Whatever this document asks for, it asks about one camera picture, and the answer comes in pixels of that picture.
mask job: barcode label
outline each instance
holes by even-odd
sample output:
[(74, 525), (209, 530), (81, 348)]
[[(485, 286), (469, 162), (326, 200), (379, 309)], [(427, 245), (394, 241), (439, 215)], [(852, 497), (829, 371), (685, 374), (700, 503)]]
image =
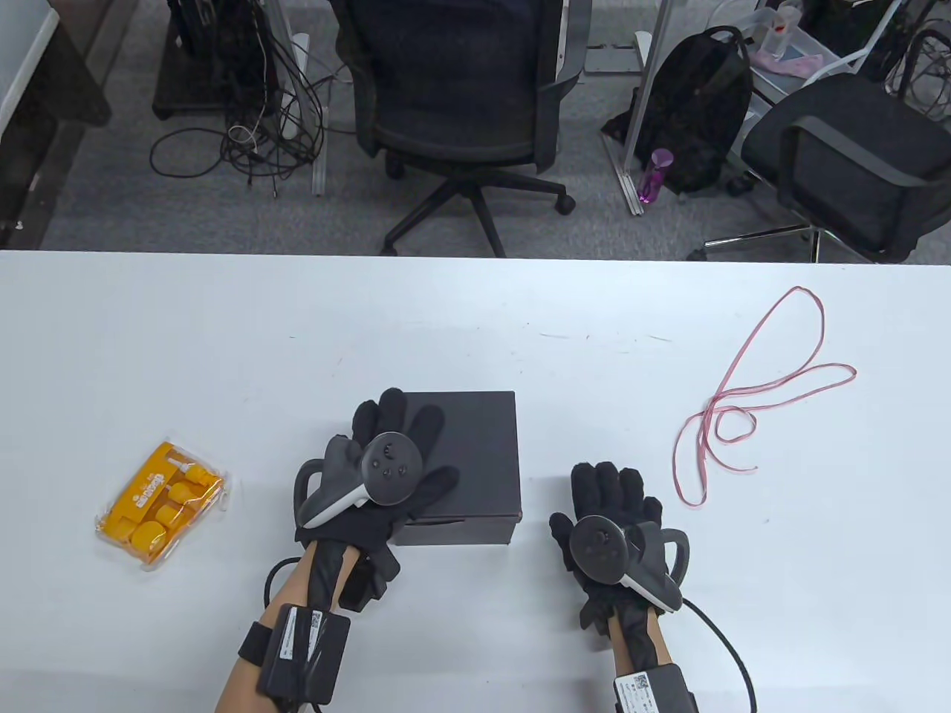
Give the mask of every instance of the barcode label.
[(660, 713), (646, 673), (614, 679), (614, 692), (624, 713)]
[(323, 621), (323, 614), (319, 611), (312, 611), (310, 616), (310, 638), (307, 641), (307, 661), (310, 661), (314, 655), (314, 649), (317, 647), (317, 638), (320, 634), (320, 623)]
[(287, 612), (287, 621), (284, 623), (284, 633), (281, 636), (281, 651), (278, 653), (285, 661), (294, 661), (294, 624), (297, 622), (297, 607), (291, 607)]

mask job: black box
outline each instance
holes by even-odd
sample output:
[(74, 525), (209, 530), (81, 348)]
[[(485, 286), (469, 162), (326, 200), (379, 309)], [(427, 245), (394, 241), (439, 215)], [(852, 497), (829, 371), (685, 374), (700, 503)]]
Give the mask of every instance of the black box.
[(407, 394), (407, 423), (426, 404), (446, 425), (426, 463), (459, 468), (459, 484), (393, 538), (395, 545), (508, 545), (522, 519), (515, 394), (511, 391)]

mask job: purple water bottle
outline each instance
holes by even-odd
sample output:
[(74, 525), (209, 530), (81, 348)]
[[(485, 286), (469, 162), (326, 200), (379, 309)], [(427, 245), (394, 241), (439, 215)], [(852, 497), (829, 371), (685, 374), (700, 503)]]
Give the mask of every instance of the purple water bottle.
[(641, 183), (637, 186), (637, 197), (641, 199), (644, 205), (650, 205), (657, 200), (660, 195), (661, 186), (664, 185), (664, 176), (667, 169), (673, 164), (673, 154), (665, 148), (654, 149), (650, 154), (650, 163), (641, 177)]

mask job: gray controller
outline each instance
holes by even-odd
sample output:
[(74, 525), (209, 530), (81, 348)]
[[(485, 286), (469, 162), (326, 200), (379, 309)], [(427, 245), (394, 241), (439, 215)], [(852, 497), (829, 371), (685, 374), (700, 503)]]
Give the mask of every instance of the gray controller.
[[(668, 573), (664, 546), (676, 545)], [(602, 515), (578, 520), (569, 541), (572, 557), (588, 577), (604, 585), (623, 585), (664, 611), (683, 605), (680, 585), (687, 574), (690, 543), (680, 530), (647, 521), (622, 529)]]
[[(294, 484), (294, 514), (303, 528), (322, 525), (352, 505), (401, 503), (413, 494), (424, 475), (419, 448), (397, 432), (378, 435), (365, 449), (345, 435), (335, 435), (327, 443), (323, 459), (309, 464), (309, 468), (301, 468)], [(320, 485), (308, 497), (307, 484), (318, 472)]]

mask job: black glove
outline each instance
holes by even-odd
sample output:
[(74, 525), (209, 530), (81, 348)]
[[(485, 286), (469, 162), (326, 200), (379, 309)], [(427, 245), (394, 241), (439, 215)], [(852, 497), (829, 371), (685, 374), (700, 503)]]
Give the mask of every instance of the black glove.
[[(405, 429), (406, 408), (406, 395), (399, 389), (383, 392), (379, 405), (376, 401), (364, 401), (354, 413), (353, 440), (365, 448), (379, 434), (405, 433), (416, 444), (425, 464), (442, 432), (445, 416), (438, 406), (423, 406)], [(316, 462), (304, 463), (301, 472), (314, 468)], [(315, 604), (310, 606), (329, 606), (347, 546), (356, 547), (362, 555), (340, 597), (340, 605), (359, 611), (369, 598), (378, 599), (386, 589), (385, 582), (392, 581), (399, 571), (387, 548), (394, 530), (419, 517), (451, 491), (458, 480), (458, 469), (444, 466), (428, 473), (416, 491), (401, 503), (384, 507), (371, 501), (361, 508), (350, 507), (315, 528), (297, 528), (295, 539), (305, 547), (319, 541), (311, 569), (310, 588), (315, 591), (308, 593)]]
[[(644, 480), (638, 471), (625, 468), (618, 472), (613, 463), (579, 463), (572, 469), (574, 515), (602, 515), (620, 528), (652, 520), (660, 526), (662, 507), (653, 497), (644, 497)], [(657, 652), (647, 631), (651, 604), (640, 594), (622, 585), (602, 585), (587, 577), (574, 562), (569, 541), (574, 522), (564, 512), (549, 519), (552, 537), (561, 548), (565, 567), (588, 595), (581, 608), (581, 628), (594, 624), (602, 636), (608, 635), (608, 620), (616, 612), (624, 632), (635, 671), (657, 667)]]

